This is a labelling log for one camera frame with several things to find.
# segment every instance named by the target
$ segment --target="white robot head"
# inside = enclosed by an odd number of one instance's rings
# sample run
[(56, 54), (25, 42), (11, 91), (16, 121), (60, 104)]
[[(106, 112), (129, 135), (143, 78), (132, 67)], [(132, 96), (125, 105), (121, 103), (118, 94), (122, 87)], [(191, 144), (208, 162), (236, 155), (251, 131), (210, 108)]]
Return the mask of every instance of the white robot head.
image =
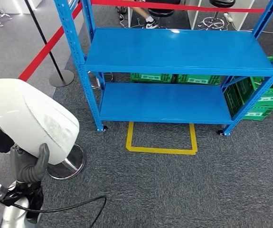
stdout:
[(49, 163), (55, 165), (68, 156), (79, 132), (79, 123), (68, 110), (28, 83), (0, 79), (0, 128), (36, 157), (41, 144), (48, 144)]

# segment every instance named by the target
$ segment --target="red barrier tape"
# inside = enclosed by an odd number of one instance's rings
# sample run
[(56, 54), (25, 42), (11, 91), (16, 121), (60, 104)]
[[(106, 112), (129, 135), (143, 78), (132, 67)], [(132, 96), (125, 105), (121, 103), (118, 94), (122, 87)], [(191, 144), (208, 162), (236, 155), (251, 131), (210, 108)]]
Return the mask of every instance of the red barrier tape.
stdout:
[[(82, 9), (82, 5), (79, 3), (77, 7), (73, 11), (72, 16), (75, 19), (81, 10)], [(19, 79), (23, 81), (27, 81), (31, 75), (37, 69), (57, 42), (58, 42), (61, 36), (64, 33), (64, 28), (60, 27), (55, 34), (54, 34), (48, 43), (44, 46), (38, 55), (36, 55), (32, 62), (29, 64), (26, 69), (24, 70), (19, 76)]]
[(237, 13), (263, 13), (265, 9), (241, 9), (241, 8), (212, 8), (212, 7), (198, 7), (198, 6), (184, 6), (174, 5), (166, 3), (154, 2), (138, 2), (138, 1), (125, 1), (125, 0), (91, 0), (93, 5), (104, 6), (125, 6), (125, 7), (141, 7), (153, 9), (169, 9), (169, 10), (191, 10), (191, 11), (205, 11), (205, 12), (237, 12)]

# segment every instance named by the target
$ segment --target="power strip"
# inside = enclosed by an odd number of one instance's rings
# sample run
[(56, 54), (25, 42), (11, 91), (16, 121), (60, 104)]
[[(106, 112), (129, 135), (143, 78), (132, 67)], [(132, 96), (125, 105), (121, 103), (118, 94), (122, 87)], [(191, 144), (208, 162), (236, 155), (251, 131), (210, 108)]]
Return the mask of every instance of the power strip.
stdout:
[(224, 16), (229, 22), (231, 23), (234, 20), (232, 19), (232, 17), (230, 17), (228, 13), (224, 13)]

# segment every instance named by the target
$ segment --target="stanchion base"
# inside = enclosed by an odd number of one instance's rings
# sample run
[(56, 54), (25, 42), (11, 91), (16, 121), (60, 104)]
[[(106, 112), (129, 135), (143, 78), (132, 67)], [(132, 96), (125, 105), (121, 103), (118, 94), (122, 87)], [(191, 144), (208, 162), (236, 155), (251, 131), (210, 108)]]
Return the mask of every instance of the stanchion base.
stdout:
[(64, 80), (61, 80), (59, 74), (56, 71), (51, 75), (49, 82), (51, 85), (54, 87), (64, 87), (70, 85), (73, 80), (74, 80), (74, 74), (70, 70), (61, 70), (61, 75)]
[(54, 179), (67, 180), (79, 173), (85, 163), (85, 155), (79, 145), (74, 145), (70, 154), (62, 163), (48, 164), (48, 174)]

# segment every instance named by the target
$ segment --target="blue metal shelf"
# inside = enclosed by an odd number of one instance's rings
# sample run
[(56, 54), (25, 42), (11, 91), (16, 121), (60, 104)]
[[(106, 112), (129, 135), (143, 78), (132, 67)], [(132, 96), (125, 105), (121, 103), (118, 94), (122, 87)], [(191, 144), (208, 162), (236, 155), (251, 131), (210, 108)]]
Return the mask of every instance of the blue metal shelf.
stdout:
[(230, 124), (219, 86), (106, 83), (101, 106), (106, 121)]
[[(227, 124), (223, 133), (230, 135), (273, 85), (273, 62), (270, 63), (257, 41), (273, 15), (273, 0), (252, 32), (96, 28), (91, 1), (81, 0), (91, 42), (87, 56), (79, 43), (67, 0), (54, 1), (98, 131), (104, 130), (103, 120), (218, 123)], [(91, 87), (88, 71), (101, 83), (100, 107)], [(102, 72), (225, 77), (221, 86), (108, 84)], [(267, 78), (231, 118), (223, 93), (247, 76)]]
[(271, 76), (249, 32), (98, 28), (85, 67), (99, 72)]

